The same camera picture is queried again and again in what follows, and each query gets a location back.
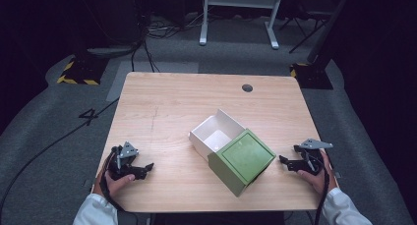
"yellow black tape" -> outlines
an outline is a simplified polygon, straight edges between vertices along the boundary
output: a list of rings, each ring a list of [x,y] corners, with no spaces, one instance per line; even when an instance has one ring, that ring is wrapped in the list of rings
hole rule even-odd
[[[95,79],[83,79],[83,78],[72,78],[70,73],[74,72],[75,67],[75,58],[72,58],[70,62],[65,66],[64,71],[59,77],[57,83],[65,84],[100,84],[100,80]]]
[[[70,60],[70,62],[65,66],[64,71],[62,72],[61,76],[59,77],[56,83],[66,83],[65,76],[68,74],[69,69],[74,65],[74,58]]]
[[[295,72],[294,65],[296,66],[309,66],[309,64],[304,63],[295,63],[289,66],[289,72],[292,78],[297,79],[297,73]]]

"cardboard box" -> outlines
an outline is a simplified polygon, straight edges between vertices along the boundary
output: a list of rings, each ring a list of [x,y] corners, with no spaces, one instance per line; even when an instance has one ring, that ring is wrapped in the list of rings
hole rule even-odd
[[[239,197],[276,158],[254,133],[218,110],[190,133],[217,177]]]

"hand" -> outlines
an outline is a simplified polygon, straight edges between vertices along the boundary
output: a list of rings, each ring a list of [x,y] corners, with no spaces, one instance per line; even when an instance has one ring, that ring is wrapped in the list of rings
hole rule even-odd
[[[333,170],[330,168],[328,156],[322,151],[320,151],[320,153],[322,154],[325,167],[328,170],[328,192],[330,192],[332,189],[337,188],[336,180],[334,179]],[[298,170],[297,174],[300,175],[301,178],[306,180],[308,183],[310,183],[318,194],[321,195],[323,193],[323,188],[325,187],[325,170],[320,171],[320,173],[317,176],[314,176],[313,174],[310,174],[304,170]]]
[[[102,175],[102,171],[98,174],[97,178],[95,179],[94,189],[92,190],[92,192],[94,194],[98,194],[104,197],[104,194],[101,191],[101,187],[100,187],[101,175]],[[123,178],[118,179],[117,181],[114,181],[110,177],[110,173],[108,171],[105,171],[104,177],[107,181],[107,188],[110,191],[111,197],[114,197],[114,195],[116,195],[120,189],[124,188],[130,182],[135,180],[135,175],[129,174],[129,175],[124,176]]]

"metal stand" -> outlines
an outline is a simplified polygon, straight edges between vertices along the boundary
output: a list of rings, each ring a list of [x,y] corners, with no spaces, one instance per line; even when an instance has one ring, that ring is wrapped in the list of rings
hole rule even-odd
[[[265,22],[270,45],[272,49],[278,49],[279,45],[276,41],[275,34],[272,30],[273,22],[275,21],[276,13],[278,11],[281,0],[205,0],[204,15],[202,31],[200,34],[200,45],[207,44],[208,35],[208,12],[209,5],[212,6],[232,6],[232,7],[250,7],[250,8],[264,8],[272,9],[269,22]]]

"lab coat sleeve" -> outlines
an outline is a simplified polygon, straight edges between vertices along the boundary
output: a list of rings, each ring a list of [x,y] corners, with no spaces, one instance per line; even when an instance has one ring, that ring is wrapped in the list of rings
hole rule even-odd
[[[326,196],[323,216],[330,225],[372,224],[358,211],[352,199],[339,188],[331,190]]]
[[[117,225],[117,209],[104,197],[90,194],[81,205],[73,225]]]

